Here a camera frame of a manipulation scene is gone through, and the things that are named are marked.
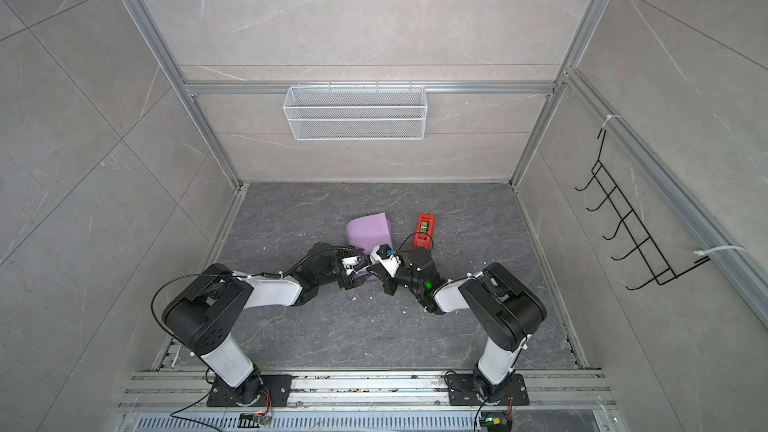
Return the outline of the red tape dispenser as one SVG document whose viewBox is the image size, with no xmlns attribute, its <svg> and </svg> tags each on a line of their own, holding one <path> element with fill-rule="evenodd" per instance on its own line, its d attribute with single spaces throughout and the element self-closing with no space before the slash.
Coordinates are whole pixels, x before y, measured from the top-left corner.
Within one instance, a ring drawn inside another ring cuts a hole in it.
<svg viewBox="0 0 768 432">
<path fill-rule="evenodd" d="M 413 235 L 413 246 L 415 248 L 431 249 L 433 247 L 435 222 L 436 217 L 433 215 L 419 215 L 417 230 Z"/>
</svg>

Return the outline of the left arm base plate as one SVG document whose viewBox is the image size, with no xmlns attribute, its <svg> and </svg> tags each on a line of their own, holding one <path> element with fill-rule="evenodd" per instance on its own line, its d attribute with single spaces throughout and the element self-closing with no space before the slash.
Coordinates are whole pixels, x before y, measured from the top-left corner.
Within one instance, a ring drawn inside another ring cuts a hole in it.
<svg viewBox="0 0 768 432">
<path fill-rule="evenodd" d="M 240 386 L 230 387 L 216 376 L 206 405 L 213 408 L 228 407 L 285 407 L 293 377 L 287 374 L 259 375 L 247 378 Z"/>
</svg>

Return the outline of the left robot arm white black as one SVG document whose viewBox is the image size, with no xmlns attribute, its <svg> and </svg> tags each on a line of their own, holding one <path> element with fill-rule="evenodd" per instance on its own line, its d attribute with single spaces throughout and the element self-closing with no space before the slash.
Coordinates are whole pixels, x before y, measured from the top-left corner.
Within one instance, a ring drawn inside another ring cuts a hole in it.
<svg viewBox="0 0 768 432">
<path fill-rule="evenodd" d="M 319 288 L 339 281 L 354 287 L 358 273 L 370 264 L 352 246 L 315 244 L 285 271 L 245 274 L 214 263 L 199 274 L 153 318 L 171 337 L 193 352 L 226 386 L 253 388 L 259 372 L 232 336 L 243 311 L 303 305 Z"/>
</svg>

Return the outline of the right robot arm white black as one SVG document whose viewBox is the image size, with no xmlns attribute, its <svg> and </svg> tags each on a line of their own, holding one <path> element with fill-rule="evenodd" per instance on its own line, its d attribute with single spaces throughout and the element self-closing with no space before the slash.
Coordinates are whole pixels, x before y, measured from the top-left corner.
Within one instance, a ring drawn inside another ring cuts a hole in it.
<svg viewBox="0 0 768 432">
<path fill-rule="evenodd" d="M 428 313 L 473 313 L 487 334 L 483 354 L 473 368 L 473 386 L 481 399 L 500 401 L 512 386 L 519 355 L 547 318 L 539 297 L 498 262 L 462 279 L 448 280 L 440 276 L 426 248 L 401 255 L 381 245 L 370 260 L 368 271 L 382 282 L 386 294 L 403 287 Z"/>
</svg>

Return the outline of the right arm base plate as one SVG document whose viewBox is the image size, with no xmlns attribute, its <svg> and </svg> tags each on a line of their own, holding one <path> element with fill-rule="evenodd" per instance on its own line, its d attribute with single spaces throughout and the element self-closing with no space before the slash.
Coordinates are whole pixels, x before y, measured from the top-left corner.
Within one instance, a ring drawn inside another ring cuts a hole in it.
<svg viewBox="0 0 768 432">
<path fill-rule="evenodd" d="M 524 378 L 510 374 L 498 385 L 490 384 L 481 374 L 447 371 L 443 375 L 451 406 L 502 404 L 527 406 L 530 399 Z"/>
</svg>

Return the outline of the pink wrapping paper sheet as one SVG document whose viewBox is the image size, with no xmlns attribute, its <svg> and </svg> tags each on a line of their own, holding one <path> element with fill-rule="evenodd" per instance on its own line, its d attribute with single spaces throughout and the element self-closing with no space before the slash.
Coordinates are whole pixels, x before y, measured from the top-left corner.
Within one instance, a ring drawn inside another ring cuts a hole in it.
<svg viewBox="0 0 768 432">
<path fill-rule="evenodd" d="M 388 244 L 392 247 L 391 223 L 384 212 L 353 219 L 346 226 L 348 245 L 362 251 L 367 259 L 376 246 Z M 376 275 L 381 279 L 388 276 Z"/>
</svg>

